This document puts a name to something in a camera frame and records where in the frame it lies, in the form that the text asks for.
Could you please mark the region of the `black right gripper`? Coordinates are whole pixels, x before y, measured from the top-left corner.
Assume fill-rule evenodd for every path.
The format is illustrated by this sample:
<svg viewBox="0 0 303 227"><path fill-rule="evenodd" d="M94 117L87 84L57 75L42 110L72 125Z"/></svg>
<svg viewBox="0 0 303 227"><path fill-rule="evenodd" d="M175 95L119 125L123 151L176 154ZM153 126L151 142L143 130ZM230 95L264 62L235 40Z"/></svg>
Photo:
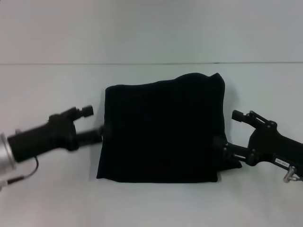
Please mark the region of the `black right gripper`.
<svg viewBox="0 0 303 227"><path fill-rule="evenodd" d="M234 110L232 119L253 128L248 148L229 143L226 139L213 138L213 158L221 161L238 160L255 166L259 162L270 162L283 169L293 166L298 176L303 175L303 144L281 135L277 123L250 111L244 114Z"/></svg>

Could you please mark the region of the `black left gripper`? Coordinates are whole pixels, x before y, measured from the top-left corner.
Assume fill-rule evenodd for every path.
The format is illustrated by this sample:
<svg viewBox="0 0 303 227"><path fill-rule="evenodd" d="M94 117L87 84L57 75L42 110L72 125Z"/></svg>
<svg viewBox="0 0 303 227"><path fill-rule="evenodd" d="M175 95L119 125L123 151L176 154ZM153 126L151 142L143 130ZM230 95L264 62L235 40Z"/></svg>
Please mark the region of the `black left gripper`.
<svg viewBox="0 0 303 227"><path fill-rule="evenodd" d="M81 109L74 107L70 109L68 118L54 115L42 126L9 136L8 143L15 161L21 163L58 148L74 151L79 148L79 145L102 143L106 137L110 137L112 134L109 125L101 125L98 128L76 134L72 120L92 115L94 115L94 110L91 105Z"/></svg>

